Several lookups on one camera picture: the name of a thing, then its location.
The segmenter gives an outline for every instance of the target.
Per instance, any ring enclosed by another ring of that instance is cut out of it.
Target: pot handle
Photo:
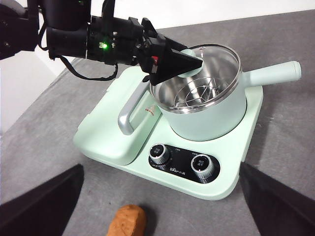
[[[149,84],[149,81],[141,82],[118,115],[118,126],[125,135],[130,135],[134,131],[130,124],[130,116],[144,93],[148,90]]]
[[[245,86],[254,87],[271,85],[289,81],[297,81],[301,78],[301,66],[297,61],[289,61],[265,68],[245,72]]]

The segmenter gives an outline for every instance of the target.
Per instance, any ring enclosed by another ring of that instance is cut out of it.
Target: black control panel
[[[210,183],[220,173],[219,161],[211,155],[164,144],[153,145],[149,152],[153,168],[194,182]]]

